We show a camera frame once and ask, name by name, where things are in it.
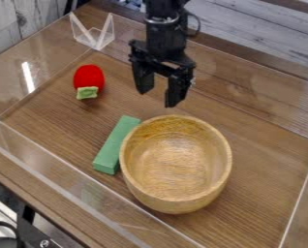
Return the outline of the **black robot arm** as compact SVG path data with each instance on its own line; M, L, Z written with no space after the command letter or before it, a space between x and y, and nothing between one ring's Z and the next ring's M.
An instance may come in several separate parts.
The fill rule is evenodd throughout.
M130 40L129 62L136 89L140 94L154 88L154 74L168 78L165 90L166 108L174 108L185 100L192 86L196 62L185 53L186 40L198 34L188 32L188 18L197 22L185 5L190 0L145 0L146 39Z

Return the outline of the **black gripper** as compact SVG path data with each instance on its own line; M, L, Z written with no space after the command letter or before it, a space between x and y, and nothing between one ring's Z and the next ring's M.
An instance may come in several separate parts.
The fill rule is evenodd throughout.
M158 73L168 78L164 106L174 108L185 100L193 84L196 62L184 51L166 54L149 52L144 41L132 40L129 46L129 61L138 93L145 94L154 88L154 73Z

